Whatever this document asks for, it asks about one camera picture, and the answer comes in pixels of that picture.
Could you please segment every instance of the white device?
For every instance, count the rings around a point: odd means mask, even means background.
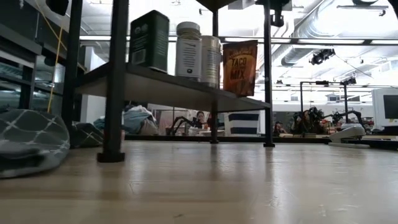
[[[353,126],[350,128],[346,128],[340,132],[330,135],[331,142],[329,146],[336,146],[336,147],[353,147],[353,148],[369,148],[369,145],[365,144],[346,144],[341,143],[342,139],[346,138],[360,138],[366,135],[365,129],[360,126]]]
[[[394,98],[398,98],[396,88],[372,90],[374,129],[383,130],[386,126],[398,126],[398,113],[395,110],[397,102],[390,103]]]
[[[359,123],[345,123],[341,125],[341,130],[347,129],[347,128],[352,128],[352,127],[361,127],[362,125]]]

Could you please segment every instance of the wooden floor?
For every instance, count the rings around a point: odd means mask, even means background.
[[[0,181],[0,224],[397,224],[398,152],[315,144],[125,142]]]

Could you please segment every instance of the green box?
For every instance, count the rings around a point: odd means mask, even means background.
[[[129,63],[167,73],[169,18],[153,10],[130,23]]]

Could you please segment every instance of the gray cushion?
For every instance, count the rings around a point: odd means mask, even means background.
[[[0,114],[0,178],[58,167],[70,148],[61,118],[32,110]]]

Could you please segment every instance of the white wall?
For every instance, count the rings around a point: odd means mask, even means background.
[[[105,63],[94,53],[93,47],[86,48],[85,67],[91,71]],[[81,99],[80,121],[92,123],[100,116],[105,115],[106,98],[101,96],[83,95]]]

